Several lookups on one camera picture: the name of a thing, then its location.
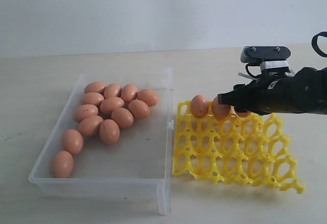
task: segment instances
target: yellow egg tray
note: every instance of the yellow egg tray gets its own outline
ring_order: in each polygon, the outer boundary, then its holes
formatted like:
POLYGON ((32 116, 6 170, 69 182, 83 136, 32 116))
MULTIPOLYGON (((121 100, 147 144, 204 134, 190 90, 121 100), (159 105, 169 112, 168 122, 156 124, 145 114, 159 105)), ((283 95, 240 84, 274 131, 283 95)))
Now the yellow egg tray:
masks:
POLYGON ((196 180, 217 184, 267 185, 301 194, 305 184, 295 175, 296 158, 288 153, 290 137, 282 133, 283 120, 266 120, 251 113, 238 117, 233 109, 216 119, 209 103, 204 118, 190 112, 191 101, 178 104, 172 175, 189 172, 196 180))

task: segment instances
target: clear plastic container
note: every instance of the clear plastic container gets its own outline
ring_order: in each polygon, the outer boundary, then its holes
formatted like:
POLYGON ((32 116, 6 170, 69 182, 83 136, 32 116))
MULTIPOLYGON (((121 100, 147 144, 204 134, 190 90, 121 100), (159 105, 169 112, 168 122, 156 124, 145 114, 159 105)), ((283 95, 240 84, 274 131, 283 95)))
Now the clear plastic container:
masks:
POLYGON ((117 71, 82 74, 71 93, 29 180, 46 196, 142 198, 157 197, 160 214, 170 213, 170 177, 173 129, 173 70, 146 73, 117 71), (80 105, 84 87, 94 81, 107 84, 133 83, 154 89, 160 102, 150 117, 123 129, 117 144, 105 145, 99 137, 86 138, 82 152, 74 156, 74 169, 67 179, 50 176, 49 163, 61 150, 61 137, 77 128, 73 112, 80 105))

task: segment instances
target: white table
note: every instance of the white table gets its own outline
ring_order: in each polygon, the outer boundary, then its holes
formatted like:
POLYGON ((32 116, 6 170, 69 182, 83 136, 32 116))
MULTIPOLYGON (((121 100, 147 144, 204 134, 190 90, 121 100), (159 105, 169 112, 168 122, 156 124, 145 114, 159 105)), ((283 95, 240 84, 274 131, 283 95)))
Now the white table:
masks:
MULTIPOLYGON (((288 47, 295 70, 327 66, 309 45, 288 47)), ((244 71, 241 50, 0 59, 0 223, 323 223, 327 117, 320 115, 281 115, 283 131, 292 138, 289 151, 298 159, 296 174, 307 186, 302 195, 173 177, 172 213, 159 216, 149 203, 41 197, 28 181, 80 73, 172 66, 177 108, 196 94, 212 99, 236 83, 248 83, 237 76, 244 71), (202 75, 192 75, 195 70, 202 75)))

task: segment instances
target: robotic arm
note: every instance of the robotic arm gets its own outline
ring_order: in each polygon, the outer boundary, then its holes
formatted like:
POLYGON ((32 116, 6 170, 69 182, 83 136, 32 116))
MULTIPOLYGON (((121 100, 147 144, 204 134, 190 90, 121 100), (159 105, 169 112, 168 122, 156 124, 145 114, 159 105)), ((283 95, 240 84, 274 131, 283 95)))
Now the robotic arm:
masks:
MULTIPOLYGON (((312 47, 322 57, 327 57, 317 44, 318 37, 327 37, 321 32, 312 39, 312 47)), ((251 111, 259 115, 270 113, 327 114, 327 67, 316 70, 304 67, 294 74, 287 58, 291 56, 283 46, 249 46, 241 54, 252 79, 245 84, 234 85, 233 91, 218 94, 219 104, 234 106, 237 112, 251 111), (261 74, 254 76, 248 67, 259 66, 261 74)))

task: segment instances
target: egg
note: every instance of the egg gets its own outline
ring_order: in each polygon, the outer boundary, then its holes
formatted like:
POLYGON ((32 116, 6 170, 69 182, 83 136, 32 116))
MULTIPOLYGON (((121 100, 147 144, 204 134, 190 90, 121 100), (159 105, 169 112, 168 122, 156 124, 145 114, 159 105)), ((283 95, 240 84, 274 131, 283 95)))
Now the egg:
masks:
POLYGON ((77 123, 79 123, 87 117, 90 117, 92 115, 97 115, 98 112, 99 112, 99 110, 95 105, 92 105, 92 104, 81 105, 75 110, 75 112, 73 114, 73 119, 77 123))
POLYGON ((50 174, 54 178, 67 178, 71 175, 73 166, 73 156, 67 151, 60 151, 52 158, 50 174))
POLYGON ((245 117, 247 117, 247 116, 249 116, 251 114, 251 112, 249 112, 249 111, 247 111, 245 113, 238 113, 238 112, 235 112, 235 113, 240 118, 245 118, 245 117))
POLYGON ((72 155, 79 154, 83 148, 83 137, 74 129, 67 130, 62 136, 62 148, 72 155))
POLYGON ((111 114, 111 112, 116 108, 124 107, 125 102, 120 97, 109 97, 100 104, 100 111, 103 114, 111 114))
POLYGON ((101 102, 104 100, 103 95, 96 93, 96 92, 90 92, 82 96, 81 98, 81 104, 92 104, 95 106, 100 106, 101 102))
POLYGON ((113 110, 111 113, 111 119, 121 128, 130 127, 134 123, 133 115, 126 108, 116 108, 113 110))
POLYGON ((133 100, 128 105, 128 110, 137 119, 145 119, 150 115, 149 106, 141 100, 133 100))
POLYGON ((108 97, 113 96, 121 96, 122 93, 122 86, 117 83, 113 83, 107 86, 107 88, 104 90, 104 98, 107 99, 108 97))
POLYGON ((197 118, 203 118, 209 111, 209 102, 203 95, 196 95, 191 100, 191 113, 197 118))
POLYGON ((132 100, 135 100, 138 93, 138 87, 133 84, 125 85, 122 89, 122 99, 124 102, 129 103, 132 100))
POLYGON ((137 93, 137 99, 145 102, 149 107, 153 107, 159 103, 157 92, 151 89, 140 90, 137 93))
POLYGON ((114 144, 118 141, 120 130, 112 119, 106 119, 100 125, 100 138, 105 144, 114 144))
POLYGON ((78 131, 82 136, 94 136, 99 132, 102 121, 103 118, 98 115, 87 117, 78 125, 78 131))
POLYGON ((93 82, 88 84, 85 89, 84 89, 84 93, 90 93, 90 92, 97 92, 100 94, 103 94, 104 90, 106 89, 107 84, 102 83, 102 82, 93 82))
POLYGON ((230 113, 231 106, 218 103, 218 97, 216 97, 211 103, 211 110, 217 119, 224 119, 230 113))

